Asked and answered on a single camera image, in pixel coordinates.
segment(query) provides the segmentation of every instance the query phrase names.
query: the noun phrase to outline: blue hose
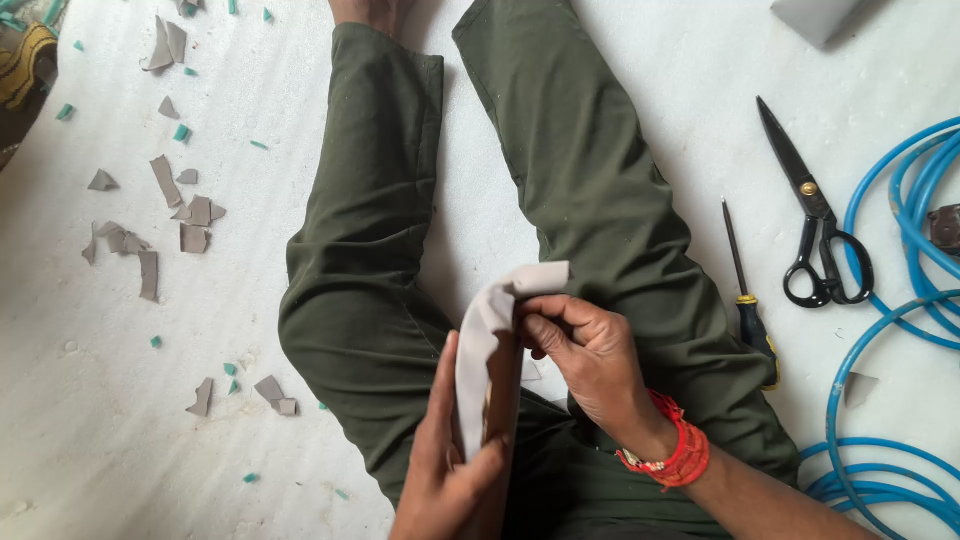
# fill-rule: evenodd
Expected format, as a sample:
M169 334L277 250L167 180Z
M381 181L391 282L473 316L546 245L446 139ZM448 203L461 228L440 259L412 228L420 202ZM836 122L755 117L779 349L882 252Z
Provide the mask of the blue hose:
M910 152L903 157L891 177L889 187L891 209L898 224L900 224L901 239L903 245L906 247L907 269L910 272L910 282L917 294L917 300L908 302L897 309L890 309L876 294L870 298L871 304L883 314L883 317L876 321L876 323L857 340L850 352L847 353L847 357L844 358L840 369L837 371L836 378L833 380L833 390L830 392L827 403L827 442L814 445L801 452L801 459L803 460L816 454L827 452L830 457L830 463L833 466L832 472L820 477L806 488L805 493L807 495L822 503L829 503L846 498L846 501L836 503L832 508L840 512L853 509L859 510L871 524L894 540L905 539L884 525L883 522L870 511L868 508L869 505L879 503L916 504L939 518L960 536L960 504L958 504L946 490L932 480L907 469L903 469L902 467L879 463L844 466L843 460L840 457L839 447L869 445L899 450L921 457L937 465L958 481L960 481L960 470L957 470L957 468L935 455L895 441L872 437L846 437L838 439L836 433L837 409L840 405L840 396L847 383L847 376L850 374L854 363L860 357L860 354L863 353L863 350L866 349L867 345L880 334L883 329L891 324L895 324L936 345L960 351L960 341L932 335L902 320L903 315L922 307L946 331L960 337L960 327L950 322L940 310L940 308L944 308L956 315L960 315L960 306L951 300L952 298L960 297L960 289L948 291L937 290L920 265L920 253L923 252L924 255L931 258L954 278L960 280L960 264L955 262L947 254L938 250L929 240L924 238L922 233L926 209L929 206L930 199L933 197L934 190L943 178L948 167L950 167L957 156L960 155L960 129L954 129L944 133L941 132L958 125L960 125L960 116L931 126L906 139L874 165L874 168L867 173L867 176L860 182L860 185L851 197L850 204L847 206L847 214L844 218L843 231L853 234L853 227L856 223L856 213L860 208L860 203L867 189L873 181L876 180L876 177L879 176L890 163L915 144L932 135L936 135L924 141L913 150L910 150ZM903 177L918 158L934 148L937 150L926 161L917 179L910 186L906 203L904 203L901 194ZM850 246L846 246L846 254L851 271L857 282L860 283L860 265ZM850 480L850 475L867 472L884 472L911 478L930 489L939 499L927 497L908 489L885 483Z

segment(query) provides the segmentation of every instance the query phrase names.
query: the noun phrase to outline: scissors blade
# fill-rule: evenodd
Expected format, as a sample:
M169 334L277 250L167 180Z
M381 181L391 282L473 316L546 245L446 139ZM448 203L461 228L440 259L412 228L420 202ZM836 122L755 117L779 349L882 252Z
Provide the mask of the scissors blade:
M806 215L812 215L821 219L828 219L833 215L827 199L820 192L820 187L809 169L806 168L804 160L800 153L794 147L790 137L786 135L776 116L770 111L766 103L760 96L756 97L756 107L760 110L760 119L763 121L763 130L767 133L770 145L774 147L774 154L783 167L783 172L793 185L793 191L797 195L801 206L804 207Z

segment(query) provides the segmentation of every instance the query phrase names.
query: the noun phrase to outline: olive green pants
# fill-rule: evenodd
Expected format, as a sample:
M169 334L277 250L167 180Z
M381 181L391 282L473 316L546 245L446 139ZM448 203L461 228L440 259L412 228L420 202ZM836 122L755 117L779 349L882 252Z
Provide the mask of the olive green pants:
M634 106L569 1L477 0L453 37L537 228L540 259L569 260L570 294L627 317L647 384L714 444L794 484L796 448L760 391L772 367L730 336L716 286L684 254L689 229ZM287 250L279 335L396 505L452 328L416 285L444 62L358 24L337 27L332 56L324 148ZM505 179L475 180L502 189ZM661 493L627 471L614 450L575 403L567 414L524 391L505 537L625 521L727 536L679 490Z

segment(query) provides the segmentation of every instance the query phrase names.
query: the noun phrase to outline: red thread bracelet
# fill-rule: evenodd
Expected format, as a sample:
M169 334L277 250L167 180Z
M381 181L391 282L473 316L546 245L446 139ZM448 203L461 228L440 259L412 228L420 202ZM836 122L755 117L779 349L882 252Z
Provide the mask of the red thread bracelet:
M657 410L673 422L680 437L677 441L677 450L666 461L641 461L627 450L616 451L616 455L635 473L649 475L663 485L663 492L671 487L689 485L700 477L707 469L710 459L710 443L707 436L695 426L684 420L684 410L677 406L671 398L647 389L650 399Z

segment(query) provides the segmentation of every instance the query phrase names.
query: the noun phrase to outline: foot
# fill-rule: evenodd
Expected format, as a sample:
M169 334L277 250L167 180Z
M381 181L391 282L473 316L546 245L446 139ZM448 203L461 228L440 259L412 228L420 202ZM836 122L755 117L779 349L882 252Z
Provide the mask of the foot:
M333 21L358 22L396 39L415 0L329 0Z

